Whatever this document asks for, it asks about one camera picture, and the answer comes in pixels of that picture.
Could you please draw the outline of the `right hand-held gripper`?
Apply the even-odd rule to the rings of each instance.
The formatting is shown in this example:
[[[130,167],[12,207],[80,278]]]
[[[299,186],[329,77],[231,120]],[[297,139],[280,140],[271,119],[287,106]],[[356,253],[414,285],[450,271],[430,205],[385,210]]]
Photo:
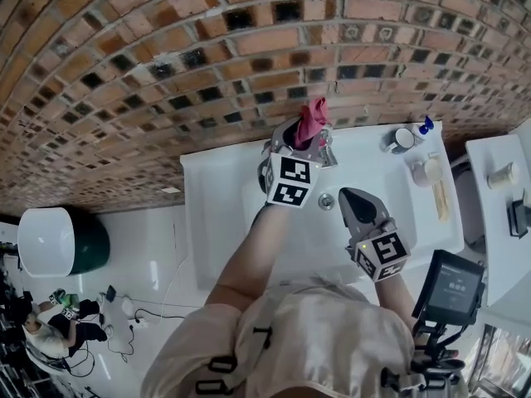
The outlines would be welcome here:
[[[364,190],[342,187],[339,208],[352,236],[346,247],[351,260],[374,283],[400,274],[411,250],[383,201]]]

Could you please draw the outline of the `pink cloth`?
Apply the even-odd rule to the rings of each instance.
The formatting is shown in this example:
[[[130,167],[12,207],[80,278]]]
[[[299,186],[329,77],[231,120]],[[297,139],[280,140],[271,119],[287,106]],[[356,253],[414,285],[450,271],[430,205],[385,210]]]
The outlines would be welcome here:
[[[309,142],[317,137],[328,123],[328,117],[329,108],[324,97],[313,99],[303,106],[294,133],[293,147],[297,150],[306,149]]]

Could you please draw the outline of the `chrome faucet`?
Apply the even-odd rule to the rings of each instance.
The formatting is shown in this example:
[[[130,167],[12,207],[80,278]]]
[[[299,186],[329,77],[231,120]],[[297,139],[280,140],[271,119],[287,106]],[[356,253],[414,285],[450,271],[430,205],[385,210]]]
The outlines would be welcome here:
[[[332,149],[333,127],[326,124],[320,132],[319,158],[323,168],[335,167],[338,165],[337,159]]]

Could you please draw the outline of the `person's left forearm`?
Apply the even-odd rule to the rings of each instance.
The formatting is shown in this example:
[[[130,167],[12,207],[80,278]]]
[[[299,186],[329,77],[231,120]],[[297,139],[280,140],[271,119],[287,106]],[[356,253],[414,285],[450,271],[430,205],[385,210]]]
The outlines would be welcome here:
[[[228,260],[206,304],[222,304],[241,312],[267,288],[275,261],[285,240],[293,208],[263,206],[246,238]]]

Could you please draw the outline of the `white mug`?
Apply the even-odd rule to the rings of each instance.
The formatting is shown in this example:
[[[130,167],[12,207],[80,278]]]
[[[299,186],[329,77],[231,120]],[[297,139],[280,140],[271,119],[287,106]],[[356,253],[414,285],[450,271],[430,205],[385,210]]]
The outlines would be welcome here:
[[[412,180],[418,187],[432,187],[443,178],[438,153],[429,153],[426,160],[418,160],[410,166]]]

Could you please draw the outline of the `wooden toothbrush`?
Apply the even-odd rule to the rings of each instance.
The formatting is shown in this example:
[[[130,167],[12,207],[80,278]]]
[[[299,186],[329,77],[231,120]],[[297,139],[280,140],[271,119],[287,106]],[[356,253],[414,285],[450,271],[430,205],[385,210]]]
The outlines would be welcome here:
[[[443,181],[439,181],[432,186],[432,191],[436,203],[438,220],[446,222],[449,219],[449,203],[446,197],[446,189]]]

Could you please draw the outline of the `grey mug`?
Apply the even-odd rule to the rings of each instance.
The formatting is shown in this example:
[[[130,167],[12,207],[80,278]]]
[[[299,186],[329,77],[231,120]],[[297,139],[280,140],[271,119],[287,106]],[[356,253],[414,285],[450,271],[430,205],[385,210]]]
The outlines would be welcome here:
[[[414,145],[415,136],[405,127],[388,132],[382,139],[382,151],[386,153],[402,154],[413,148]]]

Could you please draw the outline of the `white sink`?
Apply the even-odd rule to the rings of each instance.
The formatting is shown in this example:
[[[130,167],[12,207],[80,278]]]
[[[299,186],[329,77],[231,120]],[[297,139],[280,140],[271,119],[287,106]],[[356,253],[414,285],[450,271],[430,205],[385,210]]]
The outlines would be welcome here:
[[[341,217],[338,194],[355,187],[379,197],[412,253],[407,268],[427,265],[434,250],[458,253],[464,238],[451,166],[436,124],[425,141],[406,153],[382,151],[392,125],[336,130],[332,149],[338,165],[323,169],[308,201],[290,216],[288,236],[273,271],[274,280],[303,279],[314,274],[338,277],[344,283],[364,281],[365,273],[346,250],[349,233]],[[196,265],[197,283],[213,286],[223,267],[245,238],[256,213],[266,202],[257,168],[262,142],[249,142],[183,156],[188,253]],[[443,169],[449,219],[438,220],[432,187],[418,187],[410,166],[438,153]],[[318,199],[332,195],[332,210]]]

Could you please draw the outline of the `white bottle blue cap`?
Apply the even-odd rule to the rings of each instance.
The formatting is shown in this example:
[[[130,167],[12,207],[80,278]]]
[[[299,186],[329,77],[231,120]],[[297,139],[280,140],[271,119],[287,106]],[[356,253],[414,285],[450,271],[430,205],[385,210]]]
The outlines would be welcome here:
[[[415,138],[415,145],[420,145],[426,139],[426,136],[435,128],[434,122],[429,116],[424,118],[422,123],[412,125],[412,134]]]

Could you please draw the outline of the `grey round bin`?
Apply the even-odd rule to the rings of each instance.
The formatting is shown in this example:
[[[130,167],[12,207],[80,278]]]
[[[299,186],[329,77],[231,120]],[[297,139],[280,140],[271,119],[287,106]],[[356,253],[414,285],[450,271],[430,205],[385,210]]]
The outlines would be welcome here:
[[[460,217],[466,246],[478,254],[486,253],[485,228],[475,177],[468,161],[452,168],[460,206]]]

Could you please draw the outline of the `black chest-mounted screen device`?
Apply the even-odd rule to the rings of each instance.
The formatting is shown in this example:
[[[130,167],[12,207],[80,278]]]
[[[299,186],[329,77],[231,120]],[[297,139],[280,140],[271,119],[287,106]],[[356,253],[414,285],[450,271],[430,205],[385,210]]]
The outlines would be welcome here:
[[[485,268],[446,250],[435,250],[412,317],[456,327],[475,324]]]

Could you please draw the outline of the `white side counter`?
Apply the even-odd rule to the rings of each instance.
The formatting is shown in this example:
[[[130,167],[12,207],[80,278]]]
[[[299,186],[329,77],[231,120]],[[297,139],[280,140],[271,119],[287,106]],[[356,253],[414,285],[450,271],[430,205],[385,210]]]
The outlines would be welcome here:
[[[480,200],[487,257],[487,298],[491,306],[531,271],[531,228],[521,238],[510,230],[512,203],[531,198],[531,176],[518,135],[470,140],[465,145]],[[488,177],[513,163],[517,177],[490,187]]]

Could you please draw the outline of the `paper cup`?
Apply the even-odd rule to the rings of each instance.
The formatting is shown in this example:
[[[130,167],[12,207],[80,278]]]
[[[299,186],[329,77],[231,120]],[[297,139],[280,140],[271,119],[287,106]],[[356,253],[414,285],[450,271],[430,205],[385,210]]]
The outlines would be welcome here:
[[[516,185],[519,181],[519,166],[508,163],[501,169],[487,176],[487,184],[491,190]]]

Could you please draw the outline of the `black box on counter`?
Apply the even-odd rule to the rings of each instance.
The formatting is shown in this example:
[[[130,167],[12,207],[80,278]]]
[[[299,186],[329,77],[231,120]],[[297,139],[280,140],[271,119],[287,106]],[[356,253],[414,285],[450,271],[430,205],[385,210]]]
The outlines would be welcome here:
[[[526,190],[521,198],[508,204],[509,235],[522,239],[531,230],[531,195]]]

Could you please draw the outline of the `glass door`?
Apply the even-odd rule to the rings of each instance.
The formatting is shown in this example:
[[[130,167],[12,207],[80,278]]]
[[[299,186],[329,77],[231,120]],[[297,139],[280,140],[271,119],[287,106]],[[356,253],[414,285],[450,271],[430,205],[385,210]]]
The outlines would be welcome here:
[[[486,324],[468,387],[472,398],[531,398],[531,339]]]

